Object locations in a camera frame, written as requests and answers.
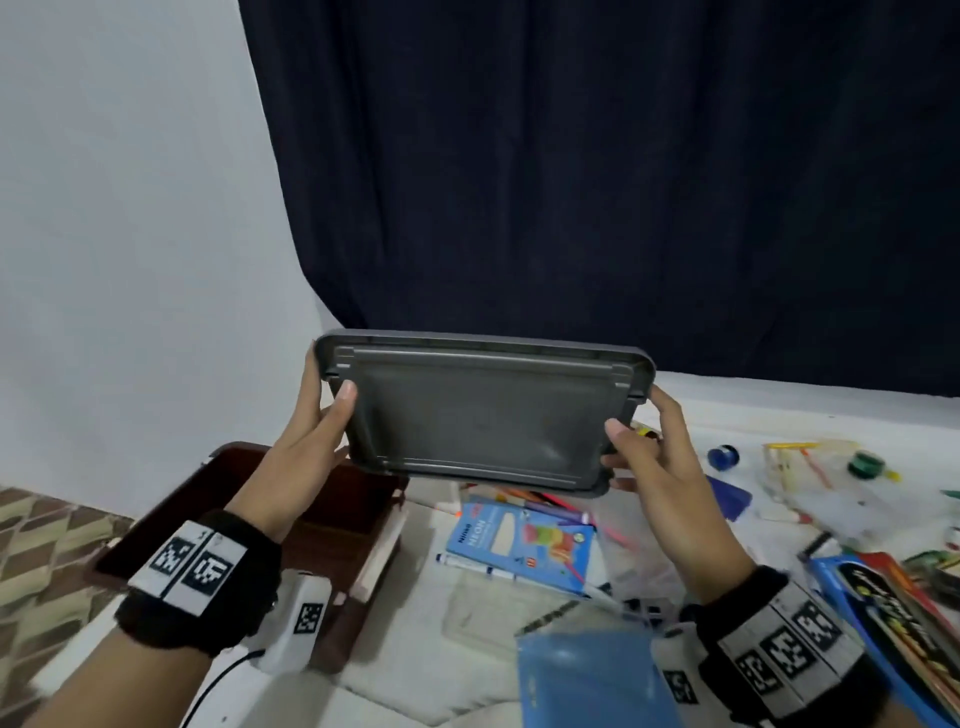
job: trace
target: dark blue curtain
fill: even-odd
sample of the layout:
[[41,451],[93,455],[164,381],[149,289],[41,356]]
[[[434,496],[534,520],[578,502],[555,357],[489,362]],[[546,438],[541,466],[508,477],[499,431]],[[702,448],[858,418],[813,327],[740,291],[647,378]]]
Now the dark blue curtain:
[[960,395],[960,4],[240,0],[345,326]]

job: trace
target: patterned floor tile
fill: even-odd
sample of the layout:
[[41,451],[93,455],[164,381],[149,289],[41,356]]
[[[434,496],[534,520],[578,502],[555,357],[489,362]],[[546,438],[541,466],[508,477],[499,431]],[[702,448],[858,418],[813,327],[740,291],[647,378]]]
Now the patterned floor tile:
[[87,562],[129,519],[0,488],[0,728],[40,705],[30,680],[113,599],[84,583]]

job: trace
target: white wall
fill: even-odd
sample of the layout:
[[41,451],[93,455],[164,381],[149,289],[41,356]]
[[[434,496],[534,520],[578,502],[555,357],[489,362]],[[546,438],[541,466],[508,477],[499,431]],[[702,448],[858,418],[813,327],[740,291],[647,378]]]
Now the white wall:
[[0,482],[141,514],[320,328],[235,1],[0,4]]

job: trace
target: black cable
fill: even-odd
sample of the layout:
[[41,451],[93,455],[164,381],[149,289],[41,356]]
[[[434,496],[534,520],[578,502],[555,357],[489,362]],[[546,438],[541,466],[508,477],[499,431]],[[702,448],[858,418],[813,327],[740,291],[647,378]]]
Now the black cable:
[[230,667],[228,667],[219,675],[217,675],[215,678],[213,678],[213,682],[206,686],[205,691],[200,693],[200,697],[197,698],[197,702],[193,704],[193,708],[191,708],[190,712],[186,714],[186,718],[183,720],[183,723],[180,724],[180,728],[186,728],[187,724],[193,718],[194,714],[197,713],[197,709],[200,707],[200,704],[204,702],[204,698],[210,695],[210,691],[212,691],[214,688],[217,687],[217,683],[219,683],[224,678],[224,675],[226,675],[235,667],[238,667],[239,665],[242,665],[243,663],[247,662],[248,660],[255,660],[258,657],[263,657],[266,651],[267,650],[265,649],[255,649],[253,652],[248,652],[246,655],[241,657],[235,663],[230,665]]

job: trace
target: brown plastic bin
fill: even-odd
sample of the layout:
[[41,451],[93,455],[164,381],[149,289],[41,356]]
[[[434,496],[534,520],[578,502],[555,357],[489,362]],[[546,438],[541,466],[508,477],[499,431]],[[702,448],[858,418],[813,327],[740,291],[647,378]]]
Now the brown plastic bin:
[[[267,450],[266,446],[254,443],[229,443],[216,449],[116,546],[105,548],[90,562],[86,580],[115,591],[126,590],[127,580],[184,521],[225,506]],[[403,495],[396,497],[395,492],[406,487],[405,477],[364,473],[349,462],[335,468],[317,499],[284,540],[283,567],[326,576],[335,595],[347,593],[366,563],[391,508],[402,502]],[[398,549],[399,543],[384,574]],[[327,673],[344,668],[378,590],[379,584],[367,603],[347,596],[341,606],[334,606],[331,599],[310,667]]]

